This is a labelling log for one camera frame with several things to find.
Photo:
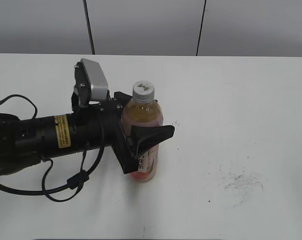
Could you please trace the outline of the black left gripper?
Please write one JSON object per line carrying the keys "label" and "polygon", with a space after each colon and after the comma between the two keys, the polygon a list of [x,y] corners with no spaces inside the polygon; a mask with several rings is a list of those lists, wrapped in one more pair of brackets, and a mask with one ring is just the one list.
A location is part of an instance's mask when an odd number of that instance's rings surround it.
{"label": "black left gripper", "polygon": [[131,96],[114,92],[114,97],[79,107],[77,95],[72,95],[72,118],[76,145],[79,149],[99,149],[98,156],[87,171],[91,174],[103,156],[104,149],[111,146],[124,174],[138,170],[138,158],[149,149],[173,137],[172,125],[142,127],[131,126],[130,140],[127,139],[121,124],[121,114]]}

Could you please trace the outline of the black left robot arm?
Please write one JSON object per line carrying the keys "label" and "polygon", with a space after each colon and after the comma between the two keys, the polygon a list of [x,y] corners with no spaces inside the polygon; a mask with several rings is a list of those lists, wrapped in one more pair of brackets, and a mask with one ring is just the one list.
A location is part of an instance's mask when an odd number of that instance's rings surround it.
{"label": "black left robot arm", "polygon": [[20,120],[0,113],[0,176],[14,174],[42,160],[110,146],[123,173],[138,170],[139,158],[174,135],[171,125],[132,126],[126,134],[121,123],[129,97],[116,92],[114,99],[86,107],[73,106],[65,115]]}

